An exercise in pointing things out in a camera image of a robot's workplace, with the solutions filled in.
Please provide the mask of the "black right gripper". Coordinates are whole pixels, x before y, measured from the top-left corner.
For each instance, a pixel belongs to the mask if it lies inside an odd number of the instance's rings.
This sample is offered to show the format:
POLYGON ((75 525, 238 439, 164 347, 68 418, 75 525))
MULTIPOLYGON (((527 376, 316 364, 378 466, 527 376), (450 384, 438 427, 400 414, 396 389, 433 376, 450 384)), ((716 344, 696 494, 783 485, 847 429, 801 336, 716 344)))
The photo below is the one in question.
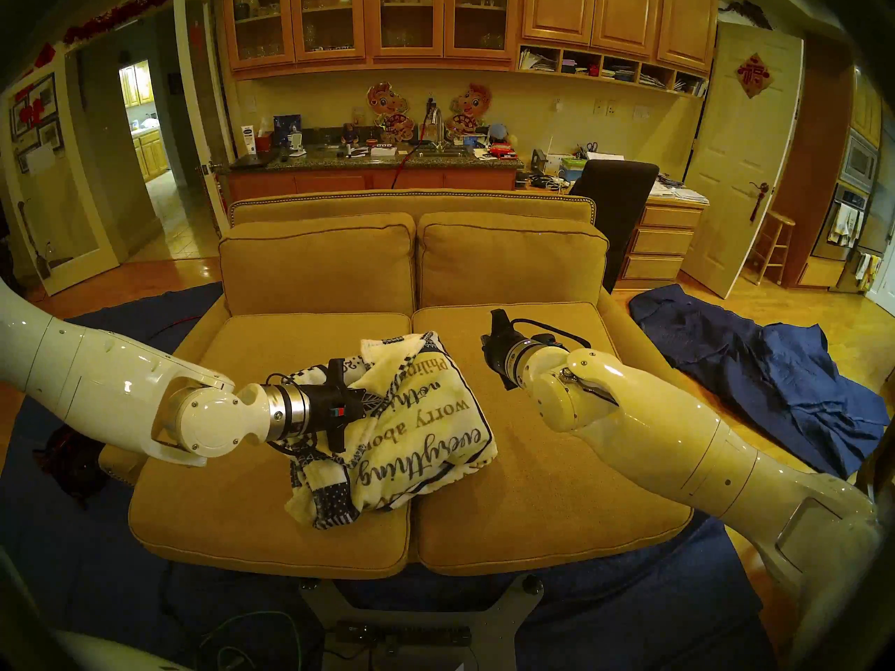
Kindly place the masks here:
POLYGON ((481 337, 481 349, 487 367, 499 375, 505 390, 520 387, 516 368, 529 348, 530 338, 516 331, 507 312, 491 310, 491 332, 481 337))

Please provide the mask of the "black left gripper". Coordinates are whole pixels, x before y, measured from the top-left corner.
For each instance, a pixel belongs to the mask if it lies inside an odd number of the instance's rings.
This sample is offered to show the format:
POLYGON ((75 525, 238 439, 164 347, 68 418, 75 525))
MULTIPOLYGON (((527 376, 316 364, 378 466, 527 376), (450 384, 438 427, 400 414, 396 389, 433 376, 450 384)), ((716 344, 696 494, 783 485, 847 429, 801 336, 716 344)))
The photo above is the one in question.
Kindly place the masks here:
POLYGON ((333 454, 345 452, 347 426, 366 415, 363 401, 366 391, 350 387, 345 373, 351 373, 355 380, 365 370, 359 359, 331 359, 326 366, 317 366, 302 374, 302 394, 306 399, 302 434, 324 432, 333 454))

